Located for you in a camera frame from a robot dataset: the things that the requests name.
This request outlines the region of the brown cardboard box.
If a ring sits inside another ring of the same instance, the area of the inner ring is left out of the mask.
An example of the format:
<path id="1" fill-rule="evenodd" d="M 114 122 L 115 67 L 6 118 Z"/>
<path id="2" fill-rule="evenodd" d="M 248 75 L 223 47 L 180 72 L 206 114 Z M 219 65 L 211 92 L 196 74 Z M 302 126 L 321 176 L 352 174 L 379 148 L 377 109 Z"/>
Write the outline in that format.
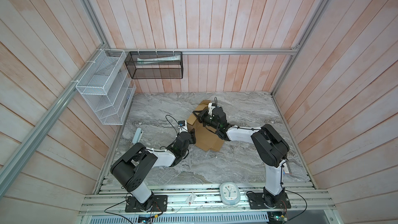
<path id="1" fill-rule="evenodd" d="M 192 113 L 187 119 L 188 130 L 195 131 L 196 146 L 204 151 L 219 152 L 224 144 L 216 134 L 208 131 L 202 123 L 199 123 L 197 117 Z"/>

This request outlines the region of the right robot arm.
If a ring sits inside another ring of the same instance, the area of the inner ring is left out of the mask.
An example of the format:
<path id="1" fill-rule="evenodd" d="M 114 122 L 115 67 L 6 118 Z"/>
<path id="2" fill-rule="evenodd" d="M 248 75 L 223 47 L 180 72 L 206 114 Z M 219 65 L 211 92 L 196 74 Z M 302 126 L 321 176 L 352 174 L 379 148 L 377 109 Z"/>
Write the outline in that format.
<path id="1" fill-rule="evenodd" d="M 270 124 L 262 127 L 240 127 L 228 123 L 221 106 L 210 103 L 203 110 L 192 112 L 203 127 L 210 127 L 210 132 L 220 139 L 229 142 L 246 142 L 254 144 L 259 157 L 265 163 L 265 193 L 276 197 L 283 191 L 282 165 L 287 160 L 290 150 L 287 142 Z"/>

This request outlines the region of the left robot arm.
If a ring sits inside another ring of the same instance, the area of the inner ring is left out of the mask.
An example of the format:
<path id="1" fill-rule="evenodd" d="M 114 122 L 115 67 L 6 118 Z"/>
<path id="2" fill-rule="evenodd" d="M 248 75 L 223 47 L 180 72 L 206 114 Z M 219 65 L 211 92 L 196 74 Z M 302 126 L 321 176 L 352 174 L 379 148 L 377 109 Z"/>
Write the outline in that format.
<path id="1" fill-rule="evenodd" d="M 140 203 L 152 200 L 152 191 L 144 179 L 155 167 L 174 167 L 189 154 L 189 146 L 196 143 L 195 131 L 182 128 L 176 139 L 165 149 L 149 149 L 136 143 L 110 168 L 111 174 L 122 187 Z"/>

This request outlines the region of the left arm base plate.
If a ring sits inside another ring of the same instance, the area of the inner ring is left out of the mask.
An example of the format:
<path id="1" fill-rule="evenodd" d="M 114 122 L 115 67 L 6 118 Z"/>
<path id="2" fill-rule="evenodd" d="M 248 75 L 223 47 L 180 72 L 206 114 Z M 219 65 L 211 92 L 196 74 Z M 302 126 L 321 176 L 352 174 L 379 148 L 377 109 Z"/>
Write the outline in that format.
<path id="1" fill-rule="evenodd" d="M 152 195 L 144 203 L 140 203 L 134 196 L 130 196 L 126 200 L 125 212 L 165 212 L 167 210 L 167 200 L 167 195 Z"/>

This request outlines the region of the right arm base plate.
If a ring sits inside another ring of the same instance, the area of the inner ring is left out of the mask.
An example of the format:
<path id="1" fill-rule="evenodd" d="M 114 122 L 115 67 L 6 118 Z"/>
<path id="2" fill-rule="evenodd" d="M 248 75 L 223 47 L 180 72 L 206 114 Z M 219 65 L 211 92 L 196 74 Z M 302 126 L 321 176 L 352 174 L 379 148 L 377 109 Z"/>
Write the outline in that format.
<path id="1" fill-rule="evenodd" d="M 246 196 L 251 209 L 291 208 L 290 200 L 284 191 L 276 196 L 267 192 L 263 193 L 248 191 L 246 192 Z"/>

